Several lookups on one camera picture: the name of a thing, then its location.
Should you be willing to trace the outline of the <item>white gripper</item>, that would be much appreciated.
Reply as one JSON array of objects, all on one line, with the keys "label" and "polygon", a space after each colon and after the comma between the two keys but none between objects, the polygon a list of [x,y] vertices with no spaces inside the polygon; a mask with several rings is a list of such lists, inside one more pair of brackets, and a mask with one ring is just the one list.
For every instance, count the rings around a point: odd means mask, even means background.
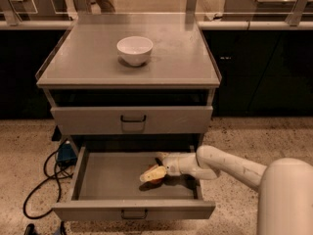
[{"label": "white gripper", "polygon": [[162,179],[166,174],[169,176],[180,176],[182,174],[180,169],[180,157],[169,156],[165,152],[157,152],[156,158],[162,162],[162,165],[154,165],[143,174],[140,175],[141,182],[150,182]]}]

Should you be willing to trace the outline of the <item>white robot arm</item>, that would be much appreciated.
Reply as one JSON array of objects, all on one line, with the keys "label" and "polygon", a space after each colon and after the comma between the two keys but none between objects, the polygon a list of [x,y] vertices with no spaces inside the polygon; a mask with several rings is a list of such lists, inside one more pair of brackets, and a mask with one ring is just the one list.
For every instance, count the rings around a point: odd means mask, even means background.
[{"label": "white robot arm", "polygon": [[282,158],[263,165],[212,146],[200,146],[193,154],[158,153],[156,157],[160,164],[145,171],[142,182],[183,174],[212,180],[224,171],[258,193],[257,235],[313,235],[311,164]]}]

